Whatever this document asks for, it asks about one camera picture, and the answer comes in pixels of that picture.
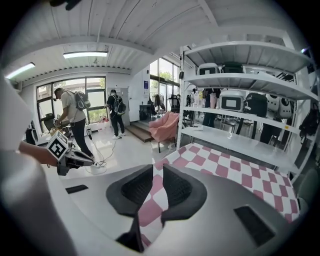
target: pink and white checkered cloth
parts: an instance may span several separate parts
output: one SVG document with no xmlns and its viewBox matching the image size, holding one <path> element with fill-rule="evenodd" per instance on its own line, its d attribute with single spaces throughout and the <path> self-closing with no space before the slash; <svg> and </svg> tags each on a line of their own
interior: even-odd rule
<svg viewBox="0 0 320 256">
<path fill-rule="evenodd" d="M 192 143 L 153 165 L 153 186 L 138 212 L 141 238 L 146 247 L 161 233 L 161 214 L 168 209 L 168 198 L 163 187 L 164 164 L 191 168 L 230 179 L 273 206 L 288 222 L 299 216 L 294 188 L 285 174 Z"/>
</svg>

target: fluorescent light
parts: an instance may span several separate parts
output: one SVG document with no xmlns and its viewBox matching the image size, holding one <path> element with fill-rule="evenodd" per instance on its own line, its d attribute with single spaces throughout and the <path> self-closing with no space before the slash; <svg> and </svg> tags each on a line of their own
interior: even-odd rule
<svg viewBox="0 0 320 256">
<path fill-rule="evenodd" d="M 106 51 L 77 51 L 64 53 L 63 57 L 65 59 L 75 58 L 75 57 L 107 57 Z"/>
<path fill-rule="evenodd" d="M 19 75 L 20 73 L 22 73 L 22 72 L 24 72 L 24 71 L 26 71 L 26 70 L 29 70 L 29 69 L 34 68 L 35 66 L 36 66 L 36 65 L 31 62 L 31 63 L 29 63 L 29 64 L 27 64 L 27 65 L 25 65 L 25 66 L 20 67 L 20 68 L 17 69 L 16 71 L 11 72 L 11 73 L 8 74 L 5 78 L 11 79 L 11 78 Z"/>
</svg>

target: ceiling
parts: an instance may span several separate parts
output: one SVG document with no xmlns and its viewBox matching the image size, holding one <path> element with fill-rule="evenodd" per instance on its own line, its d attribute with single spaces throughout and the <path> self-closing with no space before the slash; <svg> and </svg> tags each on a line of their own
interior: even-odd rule
<svg viewBox="0 0 320 256">
<path fill-rule="evenodd" d="M 179 53 L 183 45 L 257 37 L 283 45 L 286 31 L 291 39 L 301 38 L 279 7 L 267 0 L 82 0 L 71 11 L 65 4 L 41 2 L 11 34 L 1 65 L 5 74 L 30 62 L 36 65 L 15 77 L 17 82 L 85 67 L 134 75 L 170 52 Z M 80 51 L 108 55 L 63 57 Z"/>
</svg>

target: metal shelf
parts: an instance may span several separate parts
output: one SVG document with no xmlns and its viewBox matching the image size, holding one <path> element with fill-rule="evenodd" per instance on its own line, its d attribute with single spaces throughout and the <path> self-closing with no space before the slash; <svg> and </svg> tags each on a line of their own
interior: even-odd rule
<svg viewBox="0 0 320 256">
<path fill-rule="evenodd" d="M 232 41 L 197 47 L 184 53 L 198 67 L 204 63 L 239 62 L 277 69 L 293 74 L 313 63 L 306 55 L 296 50 L 267 42 Z"/>
<path fill-rule="evenodd" d="M 278 122 L 278 121 L 275 121 L 272 119 L 256 116 L 254 114 L 247 114 L 247 113 L 242 113 L 242 112 L 222 110 L 222 109 L 217 109 L 217 108 L 193 107 L 193 106 L 184 106 L 182 109 L 187 110 L 187 111 L 200 111 L 200 112 L 213 113 L 213 114 L 218 114 L 218 115 L 226 115 L 226 116 L 231 116 L 231 117 L 243 118 L 243 119 L 247 119 L 247 120 L 261 122 L 261 123 L 264 123 L 267 125 L 281 128 L 281 129 L 285 129 L 285 130 L 292 132 L 294 134 L 297 134 L 297 135 L 300 134 L 300 130 L 298 128 L 287 125 L 283 122 Z"/>
<path fill-rule="evenodd" d="M 207 126 L 203 126 L 203 130 L 193 130 L 187 127 L 180 132 L 277 166 L 281 173 L 298 173 L 298 168 L 286 152 L 255 139 Z"/>
<path fill-rule="evenodd" d="M 318 101 L 318 96 L 308 89 L 271 75 L 245 73 L 203 74 L 185 77 L 185 82 L 190 82 L 198 88 L 247 90 L 275 95 L 292 101 Z"/>
</svg>

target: pink chair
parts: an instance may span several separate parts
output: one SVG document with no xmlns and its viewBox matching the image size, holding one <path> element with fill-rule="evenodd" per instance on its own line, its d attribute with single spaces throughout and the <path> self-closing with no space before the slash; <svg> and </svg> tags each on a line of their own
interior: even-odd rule
<svg viewBox="0 0 320 256">
<path fill-rule="evenodd" d="M 157 121 L 149 122 L 149 131 L 151 136 L 158 142 L 159 153 L 160 142 L 173 138 L 176 144 L 175 136 L 177 134 L 178 121 L 179 114 L 168 111 Z"/>
</svg>

